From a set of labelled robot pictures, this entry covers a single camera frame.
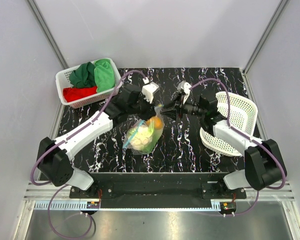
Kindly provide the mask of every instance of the marble surface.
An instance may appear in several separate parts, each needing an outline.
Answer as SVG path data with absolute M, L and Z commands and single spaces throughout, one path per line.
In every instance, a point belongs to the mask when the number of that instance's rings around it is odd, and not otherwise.
M 155 94 L 157 103 L 167 103 L 176 96 L 177 85 L 183 80 L 197 83 L 205 78 L 218 78 L 229 92 L 248 96 L 238 68 L 136 68 L 160 85 Z M 130 69 L 119 69 L 121 75 Z M 142 77 L 132 74 L 124 84 L 142 86 Z M 192 91 L 198 96 L 203 89 L 222 91 L 215 82 L 205 83 Z M 64 135 L 83 123 L 97 111 L 105 101 L 78 109 L 65 106 L 58 136 Z M 200 124 L 195 116 L 184 116 L 173 121 L 164 116 L 164 131 L 155 149 L 149 155 L 133 155 L 123 149 L 123 140 L 129 128 L 138 119 L 134 116 L 113 130 L 97 137 L 82 149 L 72 164 L 85 171 L 96 172 L 232 172 L 244 168 L 243 157 L 227 157 L 214 153 L 202 144 L 199 136 Z M 254 133 L 259 136 L 257 127 Z

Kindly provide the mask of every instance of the white backdrop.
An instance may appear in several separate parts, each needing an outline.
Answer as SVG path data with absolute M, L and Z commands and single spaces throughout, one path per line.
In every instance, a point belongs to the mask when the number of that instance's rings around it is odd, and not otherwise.
M 266 133 L 279 144 L 300 212 L 300 0 L 289 2 L 248 78 Z
M 245 67 L 280 0 L 36 0 L 72 67 Z
M 62 68 L 25 0 L 0 0 L 0 240 L 11 239 L 37 159 L 51 132 Z

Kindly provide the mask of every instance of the plastic bag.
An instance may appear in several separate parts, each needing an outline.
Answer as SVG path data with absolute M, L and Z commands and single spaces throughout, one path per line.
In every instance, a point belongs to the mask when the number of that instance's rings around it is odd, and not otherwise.
M 132 149 L 134 155 L 145 155 L 153 151 L 165 126 L 164 119 L 160 114 L 161 109 L 161 106 L 156 107 L 154 109 L 156 116 L 148 121 L 139 120 L 128 130 L 123 141 L 124 149 Z

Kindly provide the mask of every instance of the red cloth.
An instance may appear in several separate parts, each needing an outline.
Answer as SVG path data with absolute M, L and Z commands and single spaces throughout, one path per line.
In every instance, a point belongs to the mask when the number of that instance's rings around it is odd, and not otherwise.
M 97 93 L 97 87 L 87 87 L 87 88 L 76 88 L 67 87 L 63 89 L 63 96 L 65 100 L 70 103 L 78 99 L 83 99 L 85 97 L 91 96 Z

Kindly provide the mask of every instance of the black table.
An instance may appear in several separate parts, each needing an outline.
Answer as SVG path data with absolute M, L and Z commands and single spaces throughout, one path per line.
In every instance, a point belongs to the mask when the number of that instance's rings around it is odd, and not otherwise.
M 183 80 L 195 84 L 205 78 L 218 78 L 229 92 L 248 97 L 239 68 L 135 68 L 142 71 L 153 82 L 160 85 L 155 94 L 157 103 L 166 103 L 176 96 L 177 85 Z M 131 69 L 121 68 L 123 75 Z M 134 73 L 124 84 L 143 85 L 142 77 Z M 205 83 L 192 91 L 198 96 L 203 89 L 222 91 L 215 82 Z M 105 101 L 96 102 L 78 109 L 65 106 L 58 136 L 64 135 L 89 119 Z M 202 144 L 199 136 L 200 124 L 195 116 L 184 116 L 173 121 L 164 117 L 164 131 L 154 151 L 149 155 L 133 155 L 123 149 L 123 140 L 129 128 L 138 120 L 129 120 L 99 136 L 82 149 L 72 164 L 81 170 L 97 172 L 232 172 L 244 168 L 243 157 L 227 157 L 214 153 Z M 259 137 L 257 127 L 254 135 Z

